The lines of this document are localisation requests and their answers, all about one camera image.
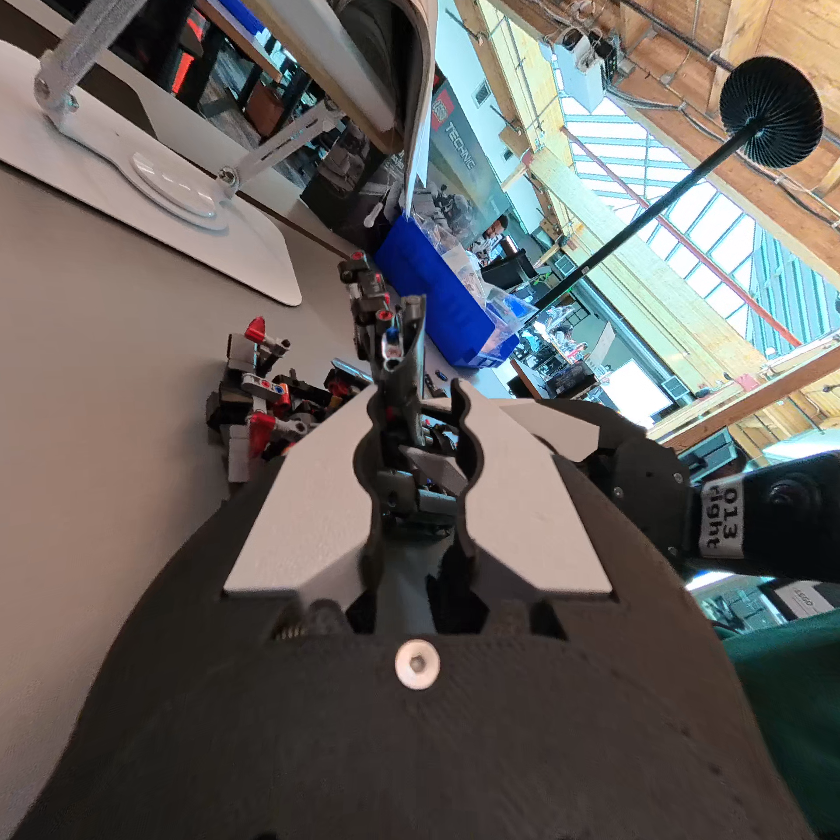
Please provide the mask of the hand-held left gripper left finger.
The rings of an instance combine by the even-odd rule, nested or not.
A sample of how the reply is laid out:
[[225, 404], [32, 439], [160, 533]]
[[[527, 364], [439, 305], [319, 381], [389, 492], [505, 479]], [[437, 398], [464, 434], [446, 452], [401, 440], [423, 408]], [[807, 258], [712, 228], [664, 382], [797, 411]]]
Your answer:
[[331, 415], [285, 457], [234, 562], [224, 593], [290, 596], [302, 609], [346, 610], [365, 589], [363, 559], [382, 530], [375, 490], [377, 385]]

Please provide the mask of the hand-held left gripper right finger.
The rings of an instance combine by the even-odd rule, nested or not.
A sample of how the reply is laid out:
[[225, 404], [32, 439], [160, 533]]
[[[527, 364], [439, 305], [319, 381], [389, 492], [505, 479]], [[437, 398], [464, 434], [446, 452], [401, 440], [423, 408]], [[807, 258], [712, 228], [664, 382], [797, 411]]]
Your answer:
[[[466, 477], [458, 496], [458, 541], [472, 564], [472, 590], [488, 606], [557, 596], [600, 597], [613, 587], [560, 472], [562, 456], [467, 381], [450, 388]], [[572, 474], [577, 465], [570, 462]]]

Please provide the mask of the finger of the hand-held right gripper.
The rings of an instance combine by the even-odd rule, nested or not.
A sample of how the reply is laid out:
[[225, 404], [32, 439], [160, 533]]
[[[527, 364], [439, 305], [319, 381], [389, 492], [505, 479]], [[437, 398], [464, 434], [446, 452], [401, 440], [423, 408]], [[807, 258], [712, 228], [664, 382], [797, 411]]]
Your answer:
[[599, 448], [600, 428], [546, 402], [499, 401], [499, 408], [556, 455], [580, 464]]

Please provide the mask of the grey lego car model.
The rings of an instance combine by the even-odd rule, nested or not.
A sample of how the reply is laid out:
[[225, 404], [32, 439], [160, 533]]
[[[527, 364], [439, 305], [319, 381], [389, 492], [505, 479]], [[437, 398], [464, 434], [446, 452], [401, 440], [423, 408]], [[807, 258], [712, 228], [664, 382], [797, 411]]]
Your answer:
[[429, 405], [445, 392], [426, 372], [427, 299], [394, 297], [363, 252], [339, 264], [339, 279], [350, 296], [354, 347], [369, 363], [369, 374], [339, 360], [322, 386], [292, 370], [272, 374], [291, 343], [270, 337], [261, 317], [228, 335], [222, 378], [206, 400], [208, 436], [224, 452], [228, 488], [243, 487], [372, 385], [374, 486], [384, 525], [447, 536], [454, 530], [462, 476], [451, 410]]

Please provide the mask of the black toy set box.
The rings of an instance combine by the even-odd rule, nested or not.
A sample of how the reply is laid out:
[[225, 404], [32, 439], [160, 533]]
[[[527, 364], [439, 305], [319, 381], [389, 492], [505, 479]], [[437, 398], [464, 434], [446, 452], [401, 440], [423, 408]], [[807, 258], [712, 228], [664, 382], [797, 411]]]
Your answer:
[[[499, 216], [509, 220], [511, 203], [448, 80], [433, 92], [431, 113], [427, 181], [416, 189], [444, 188], [473, 204], [466, 244]], [[329, 230], [372, 256], [404, 214], [403, 177], [403, 153], [385, 155], [349, 121], [301, 200]]]

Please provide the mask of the lego instruction booklet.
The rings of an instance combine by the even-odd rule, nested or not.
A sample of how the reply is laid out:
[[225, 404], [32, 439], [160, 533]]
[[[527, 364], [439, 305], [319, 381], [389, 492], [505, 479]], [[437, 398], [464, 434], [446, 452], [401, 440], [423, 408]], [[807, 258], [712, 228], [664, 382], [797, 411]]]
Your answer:
[[395, 101], [402, 126], [404, 214], [427, 181], [437, 1], [331, 1], [352, 41]]

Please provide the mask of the blue plastic bin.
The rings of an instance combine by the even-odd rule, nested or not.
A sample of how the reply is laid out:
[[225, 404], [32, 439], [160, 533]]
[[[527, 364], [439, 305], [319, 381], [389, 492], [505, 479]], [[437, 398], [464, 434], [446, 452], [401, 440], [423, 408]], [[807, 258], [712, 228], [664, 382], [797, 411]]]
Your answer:
[[497, 368], [511, 357], [519, 343], [515, 333], [484, 351], [494, 322], [413, 219], [397, 217], [374, 262], [402, 298], [426, 298], [427, 336], [451, 366]]

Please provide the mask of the clear plastic parts bags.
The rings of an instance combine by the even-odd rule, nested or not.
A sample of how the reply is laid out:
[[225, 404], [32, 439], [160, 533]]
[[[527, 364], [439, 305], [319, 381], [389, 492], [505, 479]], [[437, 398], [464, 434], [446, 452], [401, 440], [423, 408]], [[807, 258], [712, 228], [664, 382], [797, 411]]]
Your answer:
[[490, 266], [491, 257], [500, 254], [508, 217], [499, 216], [477, 239], [463, 244], [462, 238], [470, 234], [474, 211], [473, 204], [465, 196], [446, 192], [444, 188], [438, 191], [418, 188], [413, 196], [412, 218], [447, 267], [495, 327], [518, 332], [535, 312], [535, 307], [482, 276], [482, 270]]

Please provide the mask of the white book stand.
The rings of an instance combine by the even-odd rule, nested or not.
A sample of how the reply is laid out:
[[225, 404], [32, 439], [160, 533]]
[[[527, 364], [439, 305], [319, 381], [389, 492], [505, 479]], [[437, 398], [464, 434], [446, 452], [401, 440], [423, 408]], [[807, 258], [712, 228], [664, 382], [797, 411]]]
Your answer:
[[206, 175], [78, 89], [143, 5], [90, 2], [38, 59], [2, 40], [2, 162], [273, 301], [301, 305], [283, 234], [237, 194], [347, 109], [323, 103], [312, 124], [300, 119]]

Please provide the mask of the grey ceiling unit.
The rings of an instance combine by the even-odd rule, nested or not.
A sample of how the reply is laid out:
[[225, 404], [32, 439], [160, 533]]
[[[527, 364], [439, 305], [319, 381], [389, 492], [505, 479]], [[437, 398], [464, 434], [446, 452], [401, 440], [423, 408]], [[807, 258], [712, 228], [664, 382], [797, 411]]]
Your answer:
[[604, 100], [622, 59], [620, 42], [600, 30], [570, 26], [543, 37], [539, 49], [554, 71], [558, 89], [588, 112]]

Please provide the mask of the black pleated floor lamp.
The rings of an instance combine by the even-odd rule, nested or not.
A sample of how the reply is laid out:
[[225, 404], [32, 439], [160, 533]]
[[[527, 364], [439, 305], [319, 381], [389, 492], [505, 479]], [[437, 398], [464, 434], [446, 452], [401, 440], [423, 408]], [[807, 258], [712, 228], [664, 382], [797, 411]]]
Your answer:
[[555, 303], [735, 153], [743, 151], [756, 165], [783, 170], [802, 163], [823, 138], [823, 107], [816, 90], [780, 58], [756, 56], [735, 67], [721, 90], [719, 111], [727, 132], [724, 143], [542, 296], [538, 310]]

